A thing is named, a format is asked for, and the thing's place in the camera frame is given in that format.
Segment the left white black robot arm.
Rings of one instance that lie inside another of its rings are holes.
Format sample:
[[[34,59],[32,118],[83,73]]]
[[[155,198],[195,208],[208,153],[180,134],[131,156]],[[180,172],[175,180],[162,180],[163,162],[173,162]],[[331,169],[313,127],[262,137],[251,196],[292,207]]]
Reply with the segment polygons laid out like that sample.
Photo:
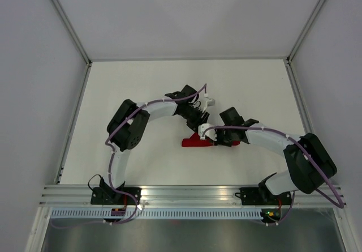
[[[125,170],[130,152],[141,141],[149,122],[168,116],[181,116],[193,132],[206,123],[209,113],[194,107],[200,93],[207,97],[207,85],[195,90],[189,85],[181,91],[167,93],[160,99],[136,103],[130,99],[122,102],[112,117],[106,130],[109,134],[105,144],[111,148],[111,158],[107,175],[100,180],[99,188],[110,204],[122,201],[125,184]]]

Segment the red cloth napkin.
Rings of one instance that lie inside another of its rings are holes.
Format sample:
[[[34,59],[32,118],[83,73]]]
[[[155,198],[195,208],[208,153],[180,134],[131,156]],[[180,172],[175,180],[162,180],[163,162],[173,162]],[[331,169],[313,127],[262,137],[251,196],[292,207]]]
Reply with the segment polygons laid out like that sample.
[[[189,138],[184,138],[182,140],[181,146],[182,147],[213,147],[213,146],[226,146],[226,147],[233,147],[238,146],[240,142],[232,141],[229,143],[223,143],[218,141],[213,141],[209,138],[205,140],[200,139],[200,136],[197,133],[193,133],[192,136]]]

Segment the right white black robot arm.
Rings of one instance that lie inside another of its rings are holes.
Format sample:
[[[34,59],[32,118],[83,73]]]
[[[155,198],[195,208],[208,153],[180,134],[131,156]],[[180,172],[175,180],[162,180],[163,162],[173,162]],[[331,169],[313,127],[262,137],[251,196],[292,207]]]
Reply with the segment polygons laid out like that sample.
[[[219,114],[223,126],[215,129],[216,143],[230,146],[243,142],[265,148],[282,156],[287,170],[273,173],[258,184],[258,197],[265,204],[279,195],[299,190],[311,194],[337,173],[327,150],[313,133],[287,135],[266,127],[255,119],[244,120],[234,107]]]

